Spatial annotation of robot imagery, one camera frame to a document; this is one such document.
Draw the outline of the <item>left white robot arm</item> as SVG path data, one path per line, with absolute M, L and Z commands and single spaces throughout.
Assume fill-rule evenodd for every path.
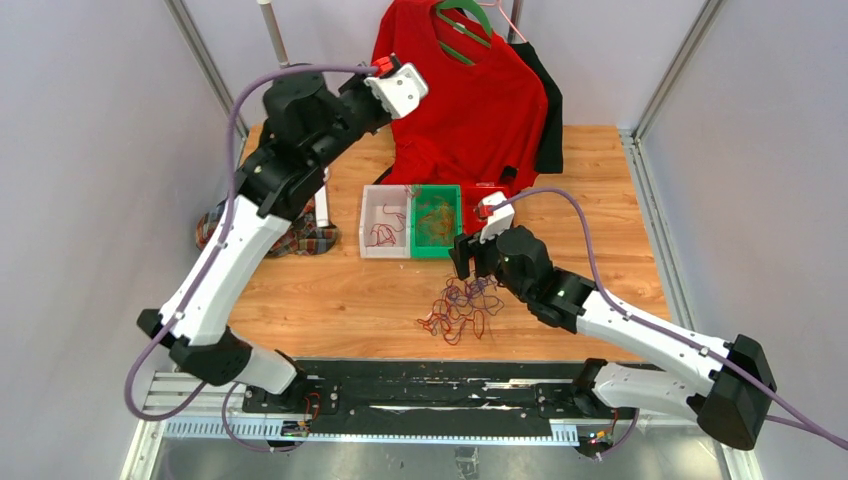
M 324 186 L 327 167 L 364 135 L 412 113 L 429 92 L 414 65 L 392 57 L 383 66 L 346 67 L 348 80 L 337 92 L 328 89 L 327 72 L 325 65 L 293 65 L 247 87 L 270 97 L 271 139 L 246 160 L 227 144 L 228 192 L 212 238 L 174 295 L 137 320 L 182 371 L 207 385 L 260 388 L 283 413 L 306 400 L 297 366 L 237 336 L 228 324 L 233 308 L 272 245 Z

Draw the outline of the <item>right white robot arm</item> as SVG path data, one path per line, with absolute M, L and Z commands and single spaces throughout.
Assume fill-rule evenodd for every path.
M 541 323 L 606 341 L 650 363 L 637 369 L 586 360 L 571 390 L 580 414 L 595 417 L 608 407 L 654 411 L 693 421 L 728 447 L 750 451 L 756 445 L 777 390 L 758 341 L 699 334 L 639 310 L 554 266 L 545 244 L 523 226 L 490 239 L 460 234 L 449 254 L 460 278 L 493 277 Z

